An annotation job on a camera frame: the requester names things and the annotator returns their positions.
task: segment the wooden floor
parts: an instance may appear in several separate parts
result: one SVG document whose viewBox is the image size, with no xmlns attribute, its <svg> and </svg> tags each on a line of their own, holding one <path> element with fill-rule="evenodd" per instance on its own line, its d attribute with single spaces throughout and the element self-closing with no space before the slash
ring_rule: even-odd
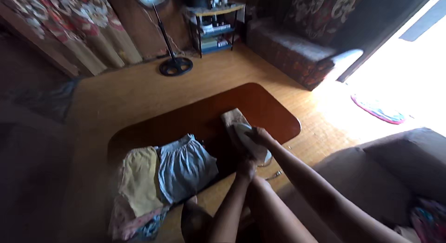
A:
<svg viewBox="0 0 446 243">
<path fill-rule="evenodd" d="M 302 123 L 298 137 L 285 144 L 309 165 L 342 148 L 417 126 L 387 124 L 350 100 L 348 88 L 331 82 L 309 92 L 243 45 L 193 58 L 193 69 L 180 77 L 157 72 L 160 61 L 132 66 L 81 81 L 68 123 L 76 134 L 76 154 L 64 199 L 60 242 L 107 241 L 110 192 L 116 183 L 107 177 L 107 143 L 118 130 L 247 82 L 271 93 Z M 268 177 L 279 169 L 272 164 L 259 171 Z M 214 213 L 232 176 L 205 190 L 199 204 Z M 287 183 L 274 179 L 275 189 Z M 168 214 L 158 242 L 181 242 L 181 206 Z"/>
</svg>

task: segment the floral curtain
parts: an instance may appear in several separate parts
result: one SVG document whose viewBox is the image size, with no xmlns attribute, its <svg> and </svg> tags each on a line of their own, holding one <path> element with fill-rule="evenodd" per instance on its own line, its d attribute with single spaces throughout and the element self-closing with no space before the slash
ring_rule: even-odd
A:
<svg viewBox="0 0 446 243">
<path fill-rule="evenodd" d="M 97 75 L 142 61 L 107 0 L 0 0 L 45 39 L 57 38 Z"/>
</svg>

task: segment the leg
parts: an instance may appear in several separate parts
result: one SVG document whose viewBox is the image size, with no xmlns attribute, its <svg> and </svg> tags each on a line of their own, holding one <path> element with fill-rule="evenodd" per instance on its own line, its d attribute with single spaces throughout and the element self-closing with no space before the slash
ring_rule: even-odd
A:
<svg viewBox="0 0 446 243">
<path fill-rule="evenodd" d="M 207 227 L 211 224 L 211 221 L 212 216 L 197 205 L 196 196 L 186 201 L 181 212 L 181 233 L 184 242 L 204 242 Z"/>
<path fill-rule="evenodd" d="M 266 180 L 253 179 L 246 201 L 265 242 L 317 242 Z"/>
</svg>

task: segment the pink cloth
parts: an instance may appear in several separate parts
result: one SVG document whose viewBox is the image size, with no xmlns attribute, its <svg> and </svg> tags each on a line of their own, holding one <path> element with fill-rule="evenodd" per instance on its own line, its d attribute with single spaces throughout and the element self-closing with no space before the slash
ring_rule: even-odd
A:
<svg viewBox="0 0 446 243">
<path fill-rule="evenodd" d="M 113 240 L 129 240 L 136 230 L 148 223 L 154 216 L 169 210 L 169 207 L 159 207 L 140 217 L 135 217 L 129 203 L 121 195 L 115 197 L 111 211 L 108 233 Z"/>
</svg>

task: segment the knee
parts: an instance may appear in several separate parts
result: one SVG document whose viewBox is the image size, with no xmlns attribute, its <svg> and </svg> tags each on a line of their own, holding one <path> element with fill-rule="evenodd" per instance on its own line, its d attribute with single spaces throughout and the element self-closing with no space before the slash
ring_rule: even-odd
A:
<svg viewBox="0 0 446 243">
<path fill-rule="evenodd" d="M 264 178 L 255 176 L 249 185 L 248 196 L 249 197 L 259 197 L 265 192 L 272 191 L 271 185 Z"/>
</svg>

